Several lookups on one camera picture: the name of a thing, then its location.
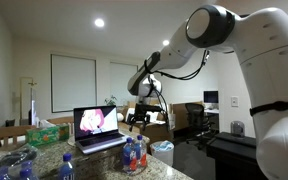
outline laptop keyboard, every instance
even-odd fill
[[[93,145],[93,144],[98,144],[98,143],[101,143],[101,142],[109,141],[109,140],[112,140],[112,139],[117,139],[117,138],[120,138],[120,137],[123,137],[123,136],[124,135],[122,135],[122,134],[112,134],[112,135],[108,135],[108,136],[105,136],[105,137],[98,137],[96,139],[88,139],[88,140],[80,141],[80,144],[82,146],[89,146],[89,145]]]

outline computer monitor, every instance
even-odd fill
[[[218,91],[204,91],[204,103],[218,103]]]

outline black cabinet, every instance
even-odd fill
[[[206,147],[208,157],[215,159],[216,179],[266,180],[256,161],[256,140],[236,138],[221,132]]]

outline ceiling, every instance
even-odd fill
[[[215,0],[0,0],[17,37],[131,58],[147,58],[203,4]],[[101,17],[104,29],[93,21]]]

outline laptop screen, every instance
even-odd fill
[[[75,140],[118,132],[116,106],[74,109]]]

